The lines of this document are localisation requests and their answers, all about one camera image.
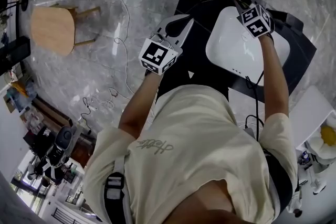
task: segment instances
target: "person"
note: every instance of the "person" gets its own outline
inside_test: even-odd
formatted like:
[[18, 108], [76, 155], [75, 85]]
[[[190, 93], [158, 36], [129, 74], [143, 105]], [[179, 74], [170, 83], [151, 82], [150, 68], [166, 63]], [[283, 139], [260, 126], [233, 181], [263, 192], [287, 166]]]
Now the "person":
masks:
[[[83, 192], [99, 218], [112, 223], [104, 187], [123, 155], [134, 224], [271, 223], [277, 217], [265, 151], [287, 174], [289, 200], [297, 161], [285, 76], [273, 40], [259, 40], [265, 95], [259, 141], [237, 126], [225, 80], [208, 70], [190, 78], [182, 56], [163, 76], [145, 76], [118, 128], [98, 134]], [[155, 119], [143, 130], [156, 93]]]

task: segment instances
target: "floor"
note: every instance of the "floor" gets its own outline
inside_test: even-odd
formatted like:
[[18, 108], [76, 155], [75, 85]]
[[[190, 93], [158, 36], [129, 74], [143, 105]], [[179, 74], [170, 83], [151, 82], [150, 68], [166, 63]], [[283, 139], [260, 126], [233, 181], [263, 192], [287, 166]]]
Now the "floor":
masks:
[[[160, 20], [173, 15], [178, 3], [178, 0], [124, 1], [130, 15], [128, 32], [127, 13], [119, 0], [30, 0], [27, 12], [20, 14], [22, 33], [30, 36], [29, 20], [35, 6], [59, 3], [78, 6], [79, 10], [101, 7], [100, 14], [92, 14], [80, 21], [76, 32], [76, 41], [96, 38], [95, 43], [77, 47], [70, 55], [61, 57], [36, 46], [31, 39], [32, 53], [27, 60], [36, 75], [38, 94], [69, 117], [78, 120], [81, 113], [87, 112], [82, 98], [88, 99], [93, 109], [86, 118], [95, 132], [106, 124], [117, 125], [127, 98], [132, 96], [125, 85], [126, 77], [132, 91], [143, 79], [144, 70], [137, 57], [144, 38], [149, 36]], [[336, 25], [336, 0], [265, 1], [301, 19], [305, 24], [304, 34], [317, 48], [306, 74], [290, 96], [290, 108], [312, 84], [336, 106], [336, 31], [333, 30]], [[125, 48], [114, 42], [115, 37], [125, 39], [126, 35], [127, 65]], [[109, 87], [122, 95], [113, 98], [114, 105], [106, 103], [111, 98]], [[230, 90], [229, 99], [238, 125], [243, 125], [245, 117], [255, 113], [254, 100], [234, 90]], [[260, 104], [260, 111], [262, 117], [263, 104]]]

